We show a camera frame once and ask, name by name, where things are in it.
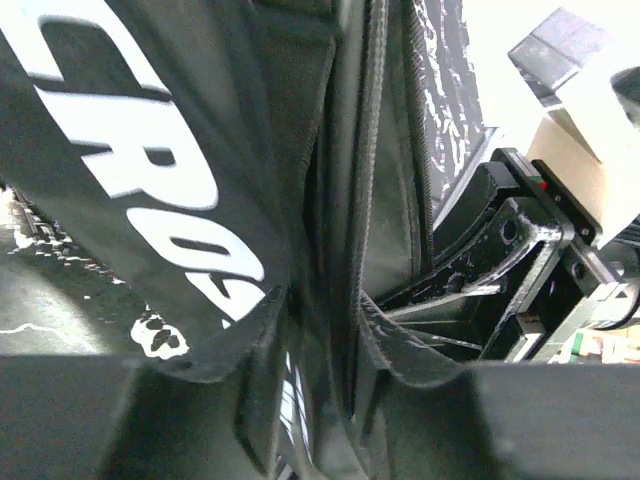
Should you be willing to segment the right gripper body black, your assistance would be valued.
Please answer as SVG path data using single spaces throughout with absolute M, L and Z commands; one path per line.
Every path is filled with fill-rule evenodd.
M 521 240 L 525 256 L 504 275 L 508 298 L 479 310 L 483 360 L 550 361 L 581 329 L 616 330 L 639 320 L 639 251 L 627 241 L 595 246 L 601 230 L 540 160 L 513 148 L 491 157 L 519 184 L 504 205 L 505 245 Z

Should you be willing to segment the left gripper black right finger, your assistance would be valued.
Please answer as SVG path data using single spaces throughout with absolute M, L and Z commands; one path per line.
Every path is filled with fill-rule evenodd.
M 456 363 L 363 298 L 358 416 L 383 479 L 635 479 L 639 370 Z

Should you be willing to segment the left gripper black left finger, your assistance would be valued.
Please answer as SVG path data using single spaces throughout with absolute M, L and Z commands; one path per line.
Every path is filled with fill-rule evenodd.
M 111 331 L 178 348 L 128 288 L 1 289 L 1 475 L 5 479 L 271 479 L 284 350 L 278 324 L 241 326 L 203 359 L 169 362 Z

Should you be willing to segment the black racket bag Crossway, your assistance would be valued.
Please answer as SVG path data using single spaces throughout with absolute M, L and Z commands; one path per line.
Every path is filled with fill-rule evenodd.
M 109 338 L 162 362 L 278 324 L 271 479 L 383 479 L 358 416 L 359 313 L 429 263 L 415 219 L 404 257 L 366 266 L 374 195 L 415 211 L 412 8 L 3 2 L 1 186 L 20 218 L 1 289 L 128 288 L 178 348 L 137 327 Z

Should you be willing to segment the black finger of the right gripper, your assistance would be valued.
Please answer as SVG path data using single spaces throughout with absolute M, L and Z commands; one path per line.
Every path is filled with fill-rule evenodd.
M 518 197 L 519 256 L 506 271 L 462 273 L 450 268 L 433 272 L 383 296 L 378 305 L 397 323 L 425 325 L 429 317 L 450 319 L 453 311 L 476 298 L 478 304 L 462 314 L 462 322 L 479 341 L 479 356 L 504 359 L 515 342 L 512 318 L 526 311 L 565 247 L 565 215 L 553 203 Z
M 434 272 L 504 272 L 520 255 L 520 185 L 507 166 L 478 166 L 453 209 L 434 232 Z

